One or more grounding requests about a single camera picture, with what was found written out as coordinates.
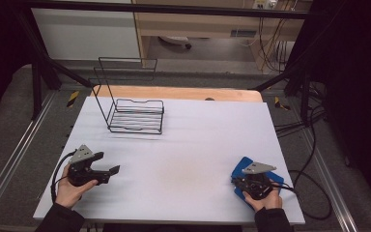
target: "black wire rack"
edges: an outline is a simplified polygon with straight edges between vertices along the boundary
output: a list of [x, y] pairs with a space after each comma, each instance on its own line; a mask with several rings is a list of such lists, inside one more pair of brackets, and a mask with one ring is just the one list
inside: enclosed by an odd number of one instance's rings
[[[89, 78], [89, 81], [107, 128], [112, 132], [162, 134], [163, 101], [117, 99], [113, 97], [110, 87], [122, 84], [122, 80], [154, 79], [157, 62], [148, 68], [145, 63], [150, 66], [150, 59], [145, 62], [145, 59], [103, 57], [99, 61], [100, 67], [94, 67], [96, 78]], [[128, 66], [122, 68], [122, 61], [128, 61]], [[136, 70], [136, 74], [127, 74], [130, 70]]]

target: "horizontal black beam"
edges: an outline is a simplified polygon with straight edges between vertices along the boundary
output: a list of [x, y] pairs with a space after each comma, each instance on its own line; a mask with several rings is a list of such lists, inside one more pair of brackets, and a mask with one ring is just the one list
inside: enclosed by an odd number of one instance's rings
[[327, 14], [310, 12], [288, 12], [237, 8], [214, 8], [194, 6], [170, 6], [152, 4], [124, 4], [124, 3], [100, 3], [100, 2], [72, 2], [72, 1], [47, 1], [47, 0], [18, 0], [26, 7], [39, 9], [100, 11], [100, 12], [132, 12], [132, 13], [160, 13], [180, 15], [223, 15], [223, 16], [246, 16], [246, 17], [271, 17], [308, 19], [327, 17]]

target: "white table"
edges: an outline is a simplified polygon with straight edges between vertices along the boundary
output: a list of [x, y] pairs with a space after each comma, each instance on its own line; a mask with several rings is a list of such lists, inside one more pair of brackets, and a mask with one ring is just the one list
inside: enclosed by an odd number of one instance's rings
[[[100, 99], [110, 102], [109, 98]], [[92, 164], [93, 169], [121, 165], [107, 185], [94, 187], [74, 207], [86, 219], [252, 223], [254, 212], [234, 193], [230, 182], [242, 157], [276, 166], [274, 172], [292, 185], [265, 103], [163, 101], [161, 135], [112, 133], [96, 99], [88, 97], [84, 102], [61, 157], [86, 144], [94, 153], [104, 152], [104, 158]], [[49, 186], [50, 182], [34, 214], [36, 219], [43, 219], [52, 205]], [[280, 195], [288, 220], [303, 224], [296, 196], [284, 189]]]

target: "hand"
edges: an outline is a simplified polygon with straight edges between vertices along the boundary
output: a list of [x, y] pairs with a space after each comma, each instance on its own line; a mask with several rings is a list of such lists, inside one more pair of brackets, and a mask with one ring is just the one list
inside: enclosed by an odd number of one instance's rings
[[80, 199], [83, 193], [94, 187], [98, 183], [98, 181], [97, 180], [90, 181], [81, 187], [73, 186], [67, 178], [69, 166], [70, 164], [66, 165], [65, 168], [63, 169], [62, 174], [63, 179], [60, 180], [59, 182], [58, 185], [59, 190], [55, 202], [61, 206], [71, 209]]
[[270, 194], [262, 200], [252, 199], [246, 191], [243, 191], [243, 196], [245, 197], [245, 202], [251, 205], [255, 212], [260, 211], [264, 207], [267, 210], [282, 208], [282, 198], [278, 194], [278, 188], [272, 188]]

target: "aluminum floor rail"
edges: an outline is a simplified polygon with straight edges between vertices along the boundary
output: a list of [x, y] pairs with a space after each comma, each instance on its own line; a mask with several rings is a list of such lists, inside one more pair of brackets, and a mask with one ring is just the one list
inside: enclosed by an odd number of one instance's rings
[[[298, 104], [298, 101], [295, 101], [291, 98], [288, 98], [288, 101], [295, 115], [297, 116], [298, 120], [301, 120], [300, 105]], [[313, 143], [311, 129], [306, 128], [302, 130], [302, 133], [304, 134], [304, 137], [306, 138], [309, 151], [311, 151], [312, 143]], [[354, 222], [354, 219], [352, 218], [352, 215], [349, 212], [348, 207], [346, 206], [345, 200], [343, 199], [338, 186], [336, 185], [333, 177], [331, 176], [329, 172], [328, 166], [325, 163], [321, 155], [321, 152], [318, 149], [318, 145], [316, 146], [315, 149], [316, 150], [315, 150], [313, 163], [315, 164], [316, 169], [323, 182], [323, 186], [325, 187], [325, 190], [327, 191], [329, 198], [332, 201], [332, 207], [336, 213], [336, 217], [338, 218], [339, 224], [341, 225], [342, 230], [345, 232], [356, 232], [357, 226]]]
[[14, 175], [17, 167], [20, 164], [23, 156], [25, 155], [30, 143], [32, 142], [35, 134], [37, 133], [39, 127], [44, 120], [50, 106], [53, 103], [53, 99], [57, 95], [57, 91], [51, 91], [47, 94], [46, 98], [43, 101], [43, 109], [41, 113], [38, 115], [35, 121], [32, 121], [29, 124], [28, 129], [23, 134], [22, 138], [19, 140], [16, 148], [14, 149], [11, 157], [9, 158], [8, 162], [6, 163], [5, 167], [2, 169], [0, 173], [0, 198], [4, 193], [8, 183], [10, 182], [11, 178]]

